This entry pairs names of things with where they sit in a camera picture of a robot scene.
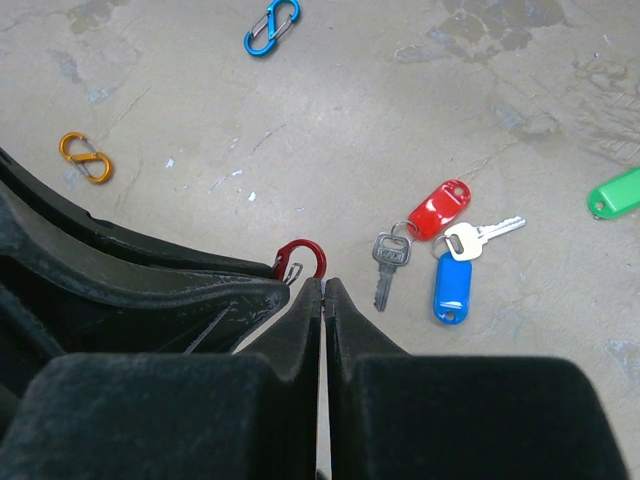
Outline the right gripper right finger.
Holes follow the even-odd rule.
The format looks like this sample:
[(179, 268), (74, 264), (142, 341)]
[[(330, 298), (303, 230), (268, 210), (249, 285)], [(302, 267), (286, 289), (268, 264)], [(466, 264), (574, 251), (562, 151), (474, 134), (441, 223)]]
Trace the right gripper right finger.
[(336, 479), (624, 479), (599, 398), (553, 357), (417, 356), (325, 290)]

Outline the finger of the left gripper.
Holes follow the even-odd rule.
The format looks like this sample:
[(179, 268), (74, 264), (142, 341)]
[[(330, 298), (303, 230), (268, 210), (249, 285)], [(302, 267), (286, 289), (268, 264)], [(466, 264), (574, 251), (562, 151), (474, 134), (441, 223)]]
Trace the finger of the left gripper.
[(27, 271), (21, 297), (63, 354), (189, 352), (213, 334), (229, 346), (289, 299), (279, 281), (119, 259), (6, 199), (18, 236), (9, 256)]
[(95, 218), (31, 175), (6, 151), (1, 152), (1, 182), (54, 226), (119, 259), (144, 266), (272, 276), (266, 264), (194, 250)]

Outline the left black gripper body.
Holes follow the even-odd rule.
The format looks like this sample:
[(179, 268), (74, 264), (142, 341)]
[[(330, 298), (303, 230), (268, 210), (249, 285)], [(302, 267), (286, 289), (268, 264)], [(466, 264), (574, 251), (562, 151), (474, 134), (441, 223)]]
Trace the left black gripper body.
[(1, 193), (1, 432), (13, 420), (29, 382), (64, 350), (24, 303), (20, 288), (27, 271), (9, 256), (17, 245), (12, 211)]

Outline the green tag key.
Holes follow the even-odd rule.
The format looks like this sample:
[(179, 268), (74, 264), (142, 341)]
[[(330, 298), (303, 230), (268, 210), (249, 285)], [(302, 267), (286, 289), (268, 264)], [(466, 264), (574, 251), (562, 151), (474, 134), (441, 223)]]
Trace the green tag key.
[(615, 219), (639, 207), (640, 168), (636, 167), (594, 188), (587, 196), (591, 213)]

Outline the red tag key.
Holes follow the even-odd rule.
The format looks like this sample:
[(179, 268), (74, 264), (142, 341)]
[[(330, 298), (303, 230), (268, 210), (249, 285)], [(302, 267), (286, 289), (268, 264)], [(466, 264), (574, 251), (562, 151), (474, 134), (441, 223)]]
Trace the red tag key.
[(378, 265), (379, 279), (374, 296), (374, 308), (384, 312), (392, 281), (398, 268), (410, 260), (414, 240), (430, 241), (444, 230), (471, 201), (471, 190), (461, 180), (443, 182), (410, 214), (396, 222), (389, 232), (380, 233), (372, 249)]

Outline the red S carabiner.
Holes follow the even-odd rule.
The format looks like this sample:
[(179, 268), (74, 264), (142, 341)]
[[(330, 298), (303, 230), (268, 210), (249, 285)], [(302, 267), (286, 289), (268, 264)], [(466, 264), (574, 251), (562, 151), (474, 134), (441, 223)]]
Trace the red S carabiner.
[(315, 259), (311, 277), (322, 280), (327, 271), (327, 257), (324, 250), (314, 241), (295, 239), (280, 247), (271, 269), (271, 278), (291, 286), (298, 280), (305, 267), (305, 260)]

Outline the blue tag key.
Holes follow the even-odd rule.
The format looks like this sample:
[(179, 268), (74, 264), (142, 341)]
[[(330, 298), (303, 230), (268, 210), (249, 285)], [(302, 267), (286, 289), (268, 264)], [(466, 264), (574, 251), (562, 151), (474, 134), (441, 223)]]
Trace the blue tag key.
[(444, 325), (458, 325), (468, 316), (471, 298), (472, 261), (479, 258), (492, 239), (526, 225), (521, 216), (497, 224), (474, 226), (461, 222), (449, 227), (442, 238), (448, 251), (438, 258), (433, 296), (433, 312)]

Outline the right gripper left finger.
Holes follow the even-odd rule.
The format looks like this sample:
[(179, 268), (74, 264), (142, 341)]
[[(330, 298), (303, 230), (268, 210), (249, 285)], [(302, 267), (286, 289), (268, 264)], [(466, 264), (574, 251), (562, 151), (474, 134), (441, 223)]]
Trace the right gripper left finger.
[(322, 284), (236, 354), (72, 354), (30, 383), (5, 479), (313, 479)]

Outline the orange S carabiner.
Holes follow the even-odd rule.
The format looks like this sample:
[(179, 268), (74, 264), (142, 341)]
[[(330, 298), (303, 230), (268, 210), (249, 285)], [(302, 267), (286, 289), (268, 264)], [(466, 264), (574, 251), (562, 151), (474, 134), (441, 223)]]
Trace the orange S carabiner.
[[(71, 153), (70, 146), (73, 142), (83, 143), (88, 151), (86, 153)], [(114, 172), (114, 167), (109, 157), (101, 151), (97, 151), (81, 132), (68, 132), (59, 140), (59, 153), (63, 159), (78, 169), (85, 178), (94, 185), (102, 185), (108, 182)], [(87, 167), (89, 163), (101, 163), (103, 171), (100, 175), (93, 175)]]

